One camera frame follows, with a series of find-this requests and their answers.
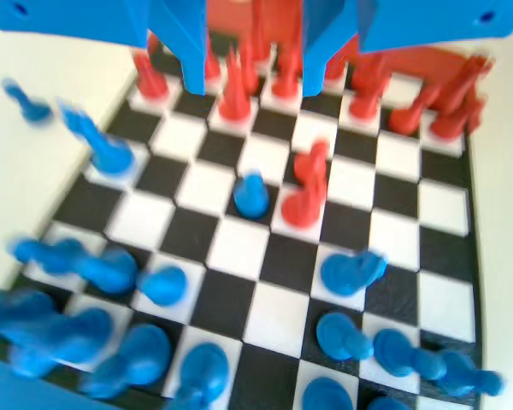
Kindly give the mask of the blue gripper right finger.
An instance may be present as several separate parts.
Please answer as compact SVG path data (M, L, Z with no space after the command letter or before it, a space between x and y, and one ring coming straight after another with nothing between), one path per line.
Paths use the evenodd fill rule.
M329 60L357 33L355 0L303 0L303 96L321 93Z

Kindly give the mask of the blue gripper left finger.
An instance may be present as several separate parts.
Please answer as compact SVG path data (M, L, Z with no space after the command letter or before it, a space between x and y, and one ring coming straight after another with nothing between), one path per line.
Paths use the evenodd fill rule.
M196 95L205 93L206 5L201 0L150 2L149 29L178 58L184 86Z

